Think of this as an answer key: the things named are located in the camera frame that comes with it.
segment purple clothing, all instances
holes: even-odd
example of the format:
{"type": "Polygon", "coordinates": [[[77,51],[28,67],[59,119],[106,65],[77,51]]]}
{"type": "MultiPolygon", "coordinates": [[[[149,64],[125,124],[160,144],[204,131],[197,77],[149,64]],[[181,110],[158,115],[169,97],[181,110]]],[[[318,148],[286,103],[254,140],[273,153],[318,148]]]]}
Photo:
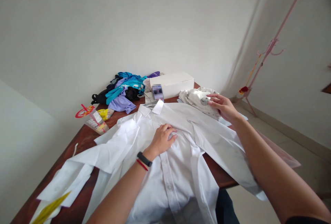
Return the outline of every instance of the purple clothing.
{"type": "Polygon", "coordinates": [[[123,84],[123,82],[125,81],[125,79],[128,79],[128,78],[122,78],[121,80],[117,81],[117,83],[115,85],[115,88],[117,88],[118,86],[121,86],[121,84],[123,84]]]}
{"type": "Polygon", "coordinates": [[[127,114],[129,114],[132,110],[136,108],[136,105],[134,105],[130,100],[125,98],[125,90],[127,90],[127,87],[123,87],[123,91],[121,94],[119,94],[114,100],[112,100],[108,106],[109,109],[113,109],[115,111],[125,111],[127,114]]]}
{"type": "Polygon", "coordinates": [[[160,76],[160,72],[153,72],[152,74],[150,74],[149,76],[147,76],[148,78],[154,78],[154,77],[158,77],[160,76]]]}

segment shirt collar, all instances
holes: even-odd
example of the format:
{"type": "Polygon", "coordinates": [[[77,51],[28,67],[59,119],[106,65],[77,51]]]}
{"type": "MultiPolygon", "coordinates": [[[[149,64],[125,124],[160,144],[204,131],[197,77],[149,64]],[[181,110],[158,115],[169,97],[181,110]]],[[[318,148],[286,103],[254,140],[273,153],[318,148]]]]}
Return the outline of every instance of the shirt collar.
{"type": "Polygon", "coordinates": [[[146,104],[141,104],[139,106],[139,109],[138,111],[142,113],[143,116],[147,116],[149,115],[149,113],[152,111],[154,114],[160,114],[161,113],[161,110],[162,110],[162,107],[163,107],[163,104],[164,102],[162,100],[158,100],[158,101],[153,101],[153,102],[150,102],[150,103],[146,103],[146,104]],[[151,110],[150,108],[146,107],[146,106],[149,106],[149,105],[153,105],[155,104],[154,108],[151,110]]]}

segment pink clothes rack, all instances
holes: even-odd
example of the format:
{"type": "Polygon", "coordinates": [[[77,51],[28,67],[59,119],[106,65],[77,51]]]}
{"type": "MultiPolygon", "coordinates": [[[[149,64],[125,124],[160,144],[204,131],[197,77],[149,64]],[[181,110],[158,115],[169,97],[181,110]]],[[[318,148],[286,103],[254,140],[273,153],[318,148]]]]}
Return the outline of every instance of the pink clothes rack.
{"type": "Polygon", "coordinates": [[[263,66],[263,63],[264,63],[264,61],[266,60],[266,58],[269,56],[269,54],[272,54],[272,55],[274,55],[274,56],[277,56],[277,55],[280,55],[282,52],[284,52],[284,49],[283,49],[281,52],[279,52],[279,53],[273,53],[272,51],[273,51],[274,47],[276,46],[276,43],[278,42],[278,36],[279,36],[280,32],[282,31],[282,29],[283,29],[285,23],[287,22],[287,19],[289,18],[290,14],[291,14],[291,12],[292,12],[292,10],[293,10],[293,8],[294,8],[295,5],[297,4],[297,1],[298,1],[298,0],[294,0],[294,1],[293,1],[292,5],[291,5],[291,7],[290,7],[290,10],[287,12],[287,15],[285,16],[285,18],[284,18],[284,20],[283,20],[283,22],[282,22],[282,24],[281,24],[281,26],[280,26],[280,28],[279,28],[279,30],[278,30],[276,36],[275,36],[275,38],[273,38],[273,39],[271,40],[270,44],[269,44],[268,47],[267,47],[267,50],[266,50],[264,53],[262,53],[262,54],[264,54],[263,60],[262,60],[262,62],[261,62],[261,64],[260,64],[260,66],[259,66],[257,72],[255,73],[255,75],[254,75],[254,77],[253,77],[251,83],[250,83],[249,86],[248,86],[248,91],[245,92],[244,95],[243,95],[243,96],[237,101],[237,103],[238,103],[239,101],[241,101],[241,100],[243,100],[244,98],[246,98],[246,101],[247,101],[249,107],[251,108],[251,110],[252,110],[252,112],[253,112],[253,115],[254,115],[255,117],[257,117],[257,115],[256,115],[256,113],[255,113],[255,111],[254,111],[252,105],[251,105],[250,102],[248,101],[248,96],[249,96],[249,94],[250,94],[251,91],[252,91],[252,85],[253,85],[253,83],[254,83],[254,81],[255,81],[257,75],[259,74],[259,72],[260,72],[260,70],[261,70],[261,67],[263,66]]]}

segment plastic cup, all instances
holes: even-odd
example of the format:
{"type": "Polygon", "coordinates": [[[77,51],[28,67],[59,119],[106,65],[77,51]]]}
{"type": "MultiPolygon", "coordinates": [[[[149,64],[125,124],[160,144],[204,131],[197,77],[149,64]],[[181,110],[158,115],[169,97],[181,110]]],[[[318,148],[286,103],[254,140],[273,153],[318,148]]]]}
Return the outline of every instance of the plastic cup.
{"type": "Polygon", "coordinates": [[[76,118],[83,118],[85,124],[98,134],[104,134],[109,130],[109,127],[101,118],[94,106],[84,107],[78,111],[76,118]]]}

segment black wristband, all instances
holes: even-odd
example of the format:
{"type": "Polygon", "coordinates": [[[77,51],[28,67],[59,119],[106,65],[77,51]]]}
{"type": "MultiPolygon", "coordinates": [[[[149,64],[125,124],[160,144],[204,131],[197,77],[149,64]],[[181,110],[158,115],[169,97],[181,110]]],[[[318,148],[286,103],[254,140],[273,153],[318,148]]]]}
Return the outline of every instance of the black wristband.
{"type": "Polygon", "coordinates": [[[142,152],[139,152],[137,154],[137,157],[145,164],[147,165],[148,167],[151,167],[152,163],[151,161],[149,161],[143,154],[142,152]]]}

